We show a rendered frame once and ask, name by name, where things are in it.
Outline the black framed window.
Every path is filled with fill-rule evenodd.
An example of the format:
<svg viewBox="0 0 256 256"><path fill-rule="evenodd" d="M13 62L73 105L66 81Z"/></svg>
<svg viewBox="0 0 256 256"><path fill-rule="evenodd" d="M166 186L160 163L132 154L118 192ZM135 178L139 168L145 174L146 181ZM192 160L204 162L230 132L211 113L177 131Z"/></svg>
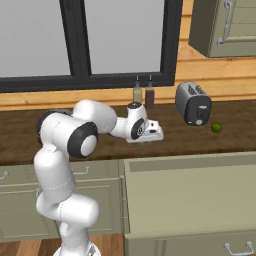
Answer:
<svg viewBox="0 0 256 256"><path fill-rule="evenodd" d="M0 0L0 92L171 86L183 0Z"/></svg>

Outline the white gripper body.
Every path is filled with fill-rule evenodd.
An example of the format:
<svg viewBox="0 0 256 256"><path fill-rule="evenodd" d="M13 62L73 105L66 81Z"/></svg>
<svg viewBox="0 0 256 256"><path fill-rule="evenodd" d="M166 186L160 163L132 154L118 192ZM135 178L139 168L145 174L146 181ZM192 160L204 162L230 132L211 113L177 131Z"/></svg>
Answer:
<svg viewBox="0 0 256 256"><path fill-rule="evenodd" d="M162 128L159 127L157 130L146 130L138 139L127 139L128 143L145 143L152 141L160 141L164 138Z"/></svg>

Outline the olive green closed drawer front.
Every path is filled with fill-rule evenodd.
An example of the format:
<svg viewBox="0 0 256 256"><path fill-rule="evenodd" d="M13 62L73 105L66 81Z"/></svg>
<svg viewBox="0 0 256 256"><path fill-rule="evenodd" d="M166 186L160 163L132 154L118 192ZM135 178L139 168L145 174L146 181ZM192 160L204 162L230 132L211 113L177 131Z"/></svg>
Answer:
<svg viewBox="0 0 256 256"><path fill-rule="evenodd" d="M77 172L82 172L86 167L90 167L86 175L74 175L78 187L83 185L111 185L119 182L119 166L117 160L100 161L79 161L72 162Z"/></svg>
<svg viewBox="0 0 256 256"><path fill-rule="evenodd" d="M0 180L0 192L13 192L30 185L38 185L32 165L0 166L0 177L3 176L4 171L9 175L4 180Z"/></svg>

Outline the olive green cupboard door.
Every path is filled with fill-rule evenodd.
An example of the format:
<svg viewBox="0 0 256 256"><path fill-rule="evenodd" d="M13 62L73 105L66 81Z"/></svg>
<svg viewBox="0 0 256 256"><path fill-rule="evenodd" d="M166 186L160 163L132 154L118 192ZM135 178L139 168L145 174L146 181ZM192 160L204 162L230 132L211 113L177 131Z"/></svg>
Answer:
<svg viewBox="0 0 256 256"><path fill-rule="evenodd" d="M37 212L35 191L0 193L0 242L58 237L56 223Z"/></svg>
<svg viewBox="0 0 256 256"><path fill-rule="evenodd" d="M116 185L85 186L76 188L78 194L96 200L100 206L97 222L89 228L90 235L115 234L121 232L121 206Z"/></svg>

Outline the pale yellow oil bottle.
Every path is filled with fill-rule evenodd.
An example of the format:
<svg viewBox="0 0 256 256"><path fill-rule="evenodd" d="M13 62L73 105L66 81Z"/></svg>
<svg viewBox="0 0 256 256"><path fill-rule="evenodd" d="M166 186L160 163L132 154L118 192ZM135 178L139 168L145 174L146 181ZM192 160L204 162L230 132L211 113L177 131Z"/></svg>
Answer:
<svg viewBox="0 0 256 256"><path fill-rule="evenodd" d="M133 101L134 102L142 102L142 89L140 87L139 77L136 77L135 87L133 88Z"/></svg>

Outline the olive green wall cupboard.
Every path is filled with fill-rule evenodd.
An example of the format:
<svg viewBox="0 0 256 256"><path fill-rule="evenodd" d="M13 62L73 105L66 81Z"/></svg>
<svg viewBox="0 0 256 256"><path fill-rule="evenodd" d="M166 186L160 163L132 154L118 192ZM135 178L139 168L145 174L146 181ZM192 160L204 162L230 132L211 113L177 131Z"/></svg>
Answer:
<svg viewBox="0 0 256 256"><path fill-rule="evenodd" d="M218 47L227 13L224 0L194 0L188 44L207 58L256 56L256 0L232 0L228 35Z"/></svg>

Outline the olive green open drawer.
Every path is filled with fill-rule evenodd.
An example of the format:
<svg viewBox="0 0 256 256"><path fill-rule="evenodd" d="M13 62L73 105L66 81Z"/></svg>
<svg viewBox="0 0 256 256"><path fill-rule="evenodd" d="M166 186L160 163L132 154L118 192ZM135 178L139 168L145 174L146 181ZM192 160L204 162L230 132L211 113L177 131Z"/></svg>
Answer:
<svg viewBox="0 0 256 256"><path fill-rule="evenodd" d="M230 256L253 243L256 152L128 159L125 256Z"/></svg>

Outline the dark brown sauce bottle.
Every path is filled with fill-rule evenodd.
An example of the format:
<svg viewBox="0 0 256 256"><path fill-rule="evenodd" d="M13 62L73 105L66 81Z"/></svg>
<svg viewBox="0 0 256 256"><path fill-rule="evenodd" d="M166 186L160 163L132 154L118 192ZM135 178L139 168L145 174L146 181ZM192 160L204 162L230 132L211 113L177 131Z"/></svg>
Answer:
<svg viewBox="0 0 256 256"><path fill-rule="evenodd" d="M148 86L146 87L145 90L145 105L148 109L154 107L154 95L155 91L153 88L153 79L152 77L149 77Z"/></svg>

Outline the grey toaster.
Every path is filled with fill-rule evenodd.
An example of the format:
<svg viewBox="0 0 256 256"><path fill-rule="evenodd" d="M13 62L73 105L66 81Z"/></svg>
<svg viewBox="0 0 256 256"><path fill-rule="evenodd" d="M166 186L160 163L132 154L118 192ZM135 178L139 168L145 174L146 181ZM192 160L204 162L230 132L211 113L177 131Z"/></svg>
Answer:
<svg viewBox="0 0 256 256"><path fill-rule="evenodd" d="M188 125L202 126L210 118L212 108L211 98L195 82L182 82L178 85L175 104Z"/></svg>

